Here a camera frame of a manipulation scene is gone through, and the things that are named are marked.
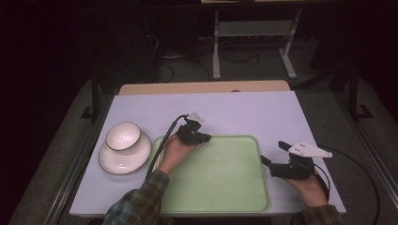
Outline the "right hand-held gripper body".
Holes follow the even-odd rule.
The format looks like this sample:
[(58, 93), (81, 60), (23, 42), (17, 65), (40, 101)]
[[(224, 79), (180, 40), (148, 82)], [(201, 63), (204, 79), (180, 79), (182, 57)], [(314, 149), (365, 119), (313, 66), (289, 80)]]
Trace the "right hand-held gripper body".
[(307, 142), (299, 141), (291, 145), (286, 164), (272, 163), (270, 174), (274, 177), (305, 180), (314, 173), (313, 158), (331, 158), (332, 153)]

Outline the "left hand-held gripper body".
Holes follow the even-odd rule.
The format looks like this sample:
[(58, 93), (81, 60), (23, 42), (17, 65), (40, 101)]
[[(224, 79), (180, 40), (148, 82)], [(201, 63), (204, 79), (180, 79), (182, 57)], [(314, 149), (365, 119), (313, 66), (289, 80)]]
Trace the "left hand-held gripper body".
[(197, 112), (193, 112), (184, 117), (186, 122), (178, 128), (176, 135), (179, 140), (186, 145), (194, 145), (198, 140), (202, 140), (199, 132), (199, 128), (205, 122), (205, 120), (198, 115)]

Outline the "green tray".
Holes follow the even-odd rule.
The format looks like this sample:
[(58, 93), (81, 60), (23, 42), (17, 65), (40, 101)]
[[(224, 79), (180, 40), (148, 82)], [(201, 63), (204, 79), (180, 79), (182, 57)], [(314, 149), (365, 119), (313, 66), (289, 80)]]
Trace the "green tray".
[(164, 215), (257, 214), (268, 210), (264, 166), (253, 136), (214, 136), (172, 171)]

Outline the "white plate with dark rim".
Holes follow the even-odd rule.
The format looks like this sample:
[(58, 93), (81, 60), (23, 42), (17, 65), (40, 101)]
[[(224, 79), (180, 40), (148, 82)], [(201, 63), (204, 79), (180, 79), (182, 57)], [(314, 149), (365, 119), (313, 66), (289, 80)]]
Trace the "white plate with dark rim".
[(127, 150), (112, 150), (105, 142), (99, 149), (99, 165), (110, 174), (123, 175), (139, 169), (151, 151), (149, 137), (141, 132), (137, 143)]

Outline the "person's left hand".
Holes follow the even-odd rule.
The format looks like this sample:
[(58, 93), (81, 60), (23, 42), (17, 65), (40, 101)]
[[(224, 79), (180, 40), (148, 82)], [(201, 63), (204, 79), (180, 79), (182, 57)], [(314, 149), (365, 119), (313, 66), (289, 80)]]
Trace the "person's left hand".
[(162, 161), (158, 167), (160, 171), (169, 175), (180, 165), (190, 152), (196, 149), (195, 145), (186, 145), (181, 142), (177, 135), (172, 135), (167, 140)]

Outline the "person's right hand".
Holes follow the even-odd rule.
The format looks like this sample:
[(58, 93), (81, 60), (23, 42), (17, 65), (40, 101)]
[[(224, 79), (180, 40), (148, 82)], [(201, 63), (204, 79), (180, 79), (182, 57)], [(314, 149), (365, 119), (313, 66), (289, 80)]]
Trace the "person's right hand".
[(314, 176), (305, 180), (286, 179), (308, 207), (325, 206), (329, 204), (321, 184)]

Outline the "wooden table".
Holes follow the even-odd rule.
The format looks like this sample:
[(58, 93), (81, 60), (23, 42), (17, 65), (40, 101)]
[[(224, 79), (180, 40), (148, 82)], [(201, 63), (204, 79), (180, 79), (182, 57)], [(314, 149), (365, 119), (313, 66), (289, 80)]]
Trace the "wooden table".
[(286, 81), (172, 82), (125, 84), (119, 95), (160, 95), (189, 93), (231, 93), (289, 91)]

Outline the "pale table cover sheet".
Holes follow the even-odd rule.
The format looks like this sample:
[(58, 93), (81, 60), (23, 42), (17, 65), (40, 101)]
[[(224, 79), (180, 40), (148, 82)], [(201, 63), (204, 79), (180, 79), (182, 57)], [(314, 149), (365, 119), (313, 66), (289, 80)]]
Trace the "pale table cover sheet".
[[(288, 154), (278, 146), (278, 141), (294, 144), (299, 141), (314, 142), (305, 115), (292, 91), (235, 92), (117, 96), (111, 105), (102, 130), (109, 131), (122, 122), (137, 124), (154, 142), (163, 136), (171, 124), (185, 113), (198, 113), (205, 123), (201, 130), (214, 136), (253, 136), (258, 143), (260, 156), (276, 163), (285, 163)], [(270, 175), (264, 167), (268, 187), (269, 207), (257, 214), (226, 214), (193, 217), (240, 217), (293, 214), (305, 205), (297, 192), (279, 178)]]

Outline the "white bowl with dark rim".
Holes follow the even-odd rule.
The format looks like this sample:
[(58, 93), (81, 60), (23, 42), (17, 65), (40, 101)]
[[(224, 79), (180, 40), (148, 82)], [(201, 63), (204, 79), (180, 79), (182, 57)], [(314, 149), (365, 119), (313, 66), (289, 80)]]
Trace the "white bowl with dark rim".
[(141, 136), (139, 127), (130, 122), (112, 127), (105, 138), (106, 144), (113, 150), (120, 151), (132, 147)]

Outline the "black metal stand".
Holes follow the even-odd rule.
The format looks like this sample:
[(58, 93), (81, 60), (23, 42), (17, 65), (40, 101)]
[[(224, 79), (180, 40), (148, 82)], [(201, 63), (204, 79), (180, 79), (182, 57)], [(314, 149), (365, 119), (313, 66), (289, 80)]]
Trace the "black metal stand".
[(91, 106), (85, 107), (81, 115), (82, 119), (89, 119), (94, 123), (100, 113), (100, 87), (98, 82), (97, 71), (94, 70), (91, 76)]
[(347, 109), (355, 122), (364, 118), (373, 118), (373, 115), (365, 105), (358, 104), (359, 76), (355, 67), (349, 72), (348, 103)]

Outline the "white metal stand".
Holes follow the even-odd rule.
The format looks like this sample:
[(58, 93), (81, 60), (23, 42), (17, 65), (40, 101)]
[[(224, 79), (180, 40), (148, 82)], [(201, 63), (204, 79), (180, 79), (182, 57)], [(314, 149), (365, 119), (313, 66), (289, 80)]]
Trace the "white metal stand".
[(301, 8), (297, 9), (291, 20), (237, 22), (221, 21), (220, 13), (216, 11), (214, 14), (212, 78), (215, 81), (219, 81), (222, 77), (219, 59), (219, 38), (281, 36), (286, 37), (287, 41), (284, 47), (279, 49), (279, 54), (288, 78), (295, 80), (297, 74), (289, 59), (289, 51), (299, 25), (301, 11)]

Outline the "metal table frame rail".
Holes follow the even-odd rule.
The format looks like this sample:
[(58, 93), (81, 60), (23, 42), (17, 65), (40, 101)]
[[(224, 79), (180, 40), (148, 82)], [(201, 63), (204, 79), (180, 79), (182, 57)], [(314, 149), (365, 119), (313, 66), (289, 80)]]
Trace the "metal table frame rail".
[(380, 104), (360, 103), (349, 111), (348, 99), (334, 95), (375, 167), (382, 185), (398, 208), (398, 124)]
[(81, 182), (102, 125), (100, 99), (91, 96), (75, 98), (55, 135), (55, 144), (50, 148), (55, 154), (54, 170), (60, 186), (43, 225), (57, 225), (64, 215)]

